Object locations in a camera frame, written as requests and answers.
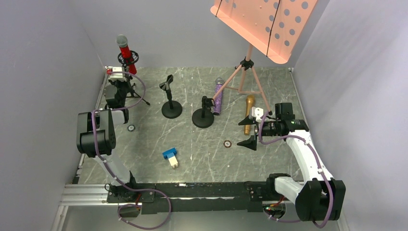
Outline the black tripod shock mount stand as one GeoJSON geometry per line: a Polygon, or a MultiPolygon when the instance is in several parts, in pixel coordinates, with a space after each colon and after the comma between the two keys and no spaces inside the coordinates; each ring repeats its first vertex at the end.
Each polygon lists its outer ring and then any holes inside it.
{"type": "MultiPolygon", "coordinates": [[[[125,72],[129,72],[127,67],[123,67],[123,68],[124,68],[125,72]]],[[[124,74],[124,75],[125,75],[126,81],[128,83],[129,93],[130,93],[130,96],[127,96],[127,98],[140,98],[140,95],[137,94],[136,91],[135,91],[136,84],[135,83],[134,84],[130,83],[130,81],[133,79],[133,76],[130,75],[130,74],[124,74]]]]}

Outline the red glitter microphone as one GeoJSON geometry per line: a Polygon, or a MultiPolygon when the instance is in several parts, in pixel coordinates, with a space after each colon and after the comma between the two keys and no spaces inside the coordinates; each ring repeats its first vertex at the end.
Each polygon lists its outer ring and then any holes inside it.
{"type": "Polygon", "coordinates": [[[118,61],[123,67],[127,67],[130,73],[136,74],[135,63],[139,60],[138,53],[128,47],[128,39],[123,34],[116,36],[116,43],[121,51],[117,57],[118,61]]]}

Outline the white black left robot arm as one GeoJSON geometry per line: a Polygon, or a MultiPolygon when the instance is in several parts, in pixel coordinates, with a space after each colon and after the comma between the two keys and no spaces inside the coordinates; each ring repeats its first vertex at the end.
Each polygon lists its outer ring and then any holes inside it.
{"type": "Polygon", "coordinates": [[[128,188],[136,181],[113,149],[116,146],[115,126],[126,124],[129,120],[125,102],[133,88],[125,81],[109,82],[110,85],[103,90],[105,107],[98,112],[78,114],[76,145],[80,153],[94,159],[103,168],[109,178],[108,192],[129,199],[135,193],[128,188]]]}

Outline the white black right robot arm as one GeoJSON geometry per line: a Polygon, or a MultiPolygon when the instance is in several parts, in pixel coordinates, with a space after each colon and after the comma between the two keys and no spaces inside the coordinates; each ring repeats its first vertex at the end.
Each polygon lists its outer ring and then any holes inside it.
{"type": "Polygon", "coordinates": [[[295,206],[298,221],[311,221],[320,229],[328,221],[338,220],[343,206],[346,187],[336,180],[324,166],[313,144],[306,122],[297,119],[291,103],[277,103],[275,118],[268,117],[262,108],[252,107],[239,125],[254,126],[254,134],[237,145],[257,150],[258,143],[267,145],[263,137],[275,137],[270,144],[283,140],[290,147],[300,167],[304,182],[295,181],[289,174],[274,173],[266,180],[263,190],[278,195],[295,206]]]}

